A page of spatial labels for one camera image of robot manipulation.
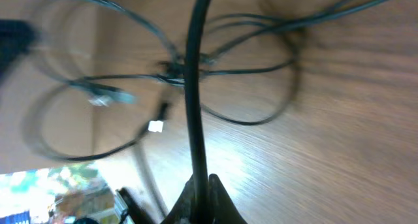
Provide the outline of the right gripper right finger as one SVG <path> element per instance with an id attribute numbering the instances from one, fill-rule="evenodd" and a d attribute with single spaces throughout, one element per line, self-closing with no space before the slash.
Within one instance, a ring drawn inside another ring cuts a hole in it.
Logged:
<path id="1" fill-rule="evenodd" d="M 236 209 L 225 187 L 216 174 L 209 175 L 210 208 L 213 224 L 246 224 L 247 222 Z"/>

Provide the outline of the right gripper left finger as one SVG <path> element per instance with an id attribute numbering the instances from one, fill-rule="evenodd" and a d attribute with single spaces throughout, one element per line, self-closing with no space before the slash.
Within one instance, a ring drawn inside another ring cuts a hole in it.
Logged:
<path id="1" fill-rule="evenodd" d="M 185 183 L 172 210 L 161 224 L 191 224 L 190 217 L 195 196 L 193 176 Z"/>

